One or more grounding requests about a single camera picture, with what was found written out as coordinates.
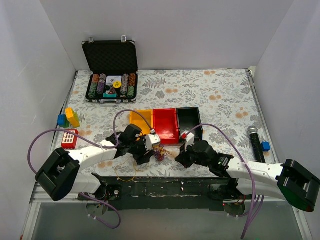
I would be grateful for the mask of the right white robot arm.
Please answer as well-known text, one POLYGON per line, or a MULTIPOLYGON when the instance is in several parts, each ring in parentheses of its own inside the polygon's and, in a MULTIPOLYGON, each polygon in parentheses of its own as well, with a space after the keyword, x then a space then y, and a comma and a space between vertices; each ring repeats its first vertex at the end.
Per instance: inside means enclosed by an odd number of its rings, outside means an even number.
POLYGON ((185 168, 193 164, 207 167, 217 177, 236 180, 226 186, 232 199, 256 194, 286 200, 304 212, 315 210, 320 180, 295 160, 274 164, 242 162, 238 157, 216 152, 207 141, 201 140, 181 146, 175 161, 185 168))

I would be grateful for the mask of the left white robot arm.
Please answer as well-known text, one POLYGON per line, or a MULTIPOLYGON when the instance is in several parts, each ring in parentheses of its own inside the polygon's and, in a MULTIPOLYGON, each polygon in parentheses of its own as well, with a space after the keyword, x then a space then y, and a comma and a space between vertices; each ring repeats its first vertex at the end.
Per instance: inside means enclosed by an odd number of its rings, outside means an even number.
POLYGON ((55 202, 70 193, 103 200, 108 194, 107 182, 97 173, 85 175, 82 171, 126 154, 131 154, 138 165, 148 163, 154 154, 153 147, 160 142, 154 129, 143 135, 138 126, 130 124, 100 143, 76 150, 55 149, 36 172, 35 180, 55 202))

